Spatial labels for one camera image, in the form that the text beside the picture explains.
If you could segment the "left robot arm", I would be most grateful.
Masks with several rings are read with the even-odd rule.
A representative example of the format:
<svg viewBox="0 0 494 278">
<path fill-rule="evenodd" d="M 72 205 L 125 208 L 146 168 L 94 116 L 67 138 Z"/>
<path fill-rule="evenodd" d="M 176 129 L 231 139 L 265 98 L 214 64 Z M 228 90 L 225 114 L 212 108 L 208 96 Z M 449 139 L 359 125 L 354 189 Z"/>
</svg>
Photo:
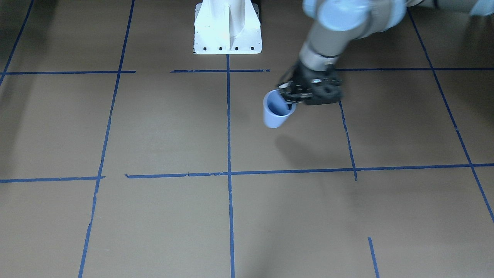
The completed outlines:
<svg viewBox="0 0 494 278">
<path fill-rule="evenodd" d="M 343 93 L 335 64 L 349 42 L 396 26 L 409 7 L 489 16 L 493 5 L 492 0 L 304 0 L 303 10 L 314 22 L 279 94 L 288 106 L 339 102 Z"/>
</svg>

